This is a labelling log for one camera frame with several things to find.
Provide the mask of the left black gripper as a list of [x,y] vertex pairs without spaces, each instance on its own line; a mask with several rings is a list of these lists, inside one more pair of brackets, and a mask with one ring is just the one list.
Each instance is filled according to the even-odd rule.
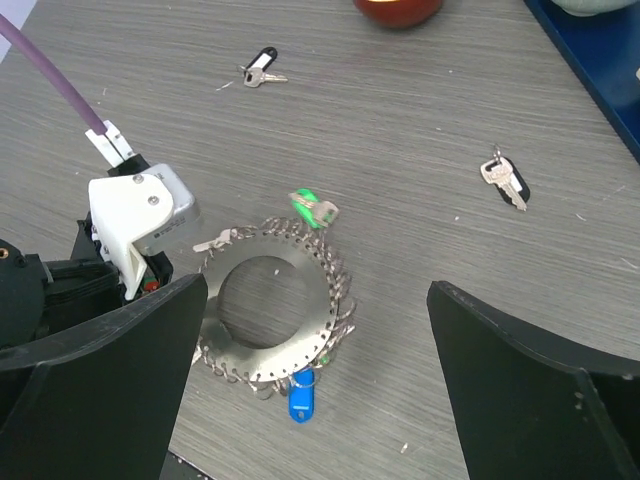
[[92,238],[92,219],[77,222],[71,257],[43,261],[1,242],[1,348],[18,347],[126,305],[116,267]]

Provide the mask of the metal key organizer disc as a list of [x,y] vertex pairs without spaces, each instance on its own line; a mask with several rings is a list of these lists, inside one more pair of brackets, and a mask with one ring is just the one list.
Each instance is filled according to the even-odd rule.
[[351,276],[331,230],[288,217],[231,228],[231,245],[198,253],[208,298],[191,363],[261,400],[287,396],[354,330]]

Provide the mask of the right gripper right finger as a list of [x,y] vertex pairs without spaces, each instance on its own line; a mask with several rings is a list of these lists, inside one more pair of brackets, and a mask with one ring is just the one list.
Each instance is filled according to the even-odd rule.
[[447,281],[431,284],[426,304],[470,478],[638,478],[638,361]]

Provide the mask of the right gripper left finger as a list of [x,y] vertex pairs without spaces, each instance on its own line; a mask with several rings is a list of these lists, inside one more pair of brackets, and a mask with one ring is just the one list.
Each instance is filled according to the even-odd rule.
[[157,479],[207,302],[192,274],[1,353],[4,479]]

